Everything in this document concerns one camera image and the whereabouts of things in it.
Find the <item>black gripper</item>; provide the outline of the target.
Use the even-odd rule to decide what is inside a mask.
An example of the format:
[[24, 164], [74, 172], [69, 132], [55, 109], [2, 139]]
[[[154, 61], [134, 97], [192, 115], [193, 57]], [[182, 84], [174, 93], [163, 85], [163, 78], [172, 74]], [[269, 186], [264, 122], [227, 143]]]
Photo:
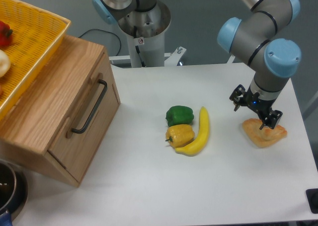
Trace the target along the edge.
[[237, 111], [241, 106], [247, 106], [253, 112], [255, 112], [259, 119], [262, 121], [260, 130], [264, 127], [275, 129], [280, 121], [283, 113], [279, 110], [272, 110], [273, 100], [259, 99], [259, 94], [253, 94], [250, 88], [245, 91], [245, 88], [239, 84], [230, 95], [229, 99], [234, 104], [234, 111]]

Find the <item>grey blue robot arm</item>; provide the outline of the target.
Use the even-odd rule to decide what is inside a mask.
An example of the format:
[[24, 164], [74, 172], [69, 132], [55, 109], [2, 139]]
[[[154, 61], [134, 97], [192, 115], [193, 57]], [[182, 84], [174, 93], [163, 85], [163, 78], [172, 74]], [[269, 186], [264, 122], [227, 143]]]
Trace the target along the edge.
[[[218, 44], [254, 70], [248, 89], [239, 85], [230, 100], [236, 108], [255, 112], [263, 126], [274, 129], [282, 113], [272, 105], [301, 61], [296, 43], [275, 35], [300, 12], [299, 0], [242, 0], [252, 12], [243, 21], [236, 17], [221, 27]], [[164, 65], [164, 34], [171, 22], [168, 7], [159, 0], [92, 0], [99, 16], [116, 23], [128, 41], [131, 66]]]

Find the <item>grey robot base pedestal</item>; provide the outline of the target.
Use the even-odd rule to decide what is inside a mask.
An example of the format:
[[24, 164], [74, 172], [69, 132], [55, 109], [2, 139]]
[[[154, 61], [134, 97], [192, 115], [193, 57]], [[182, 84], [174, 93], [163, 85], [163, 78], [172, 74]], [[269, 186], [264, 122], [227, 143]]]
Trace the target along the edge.
[[129, 55], [164, 50], [165, 32], [171, 22], [168, 7], [157, 1], [153, 9], [146, 12], [133, 11], [119, 20], [118, 25], [126, 35]]

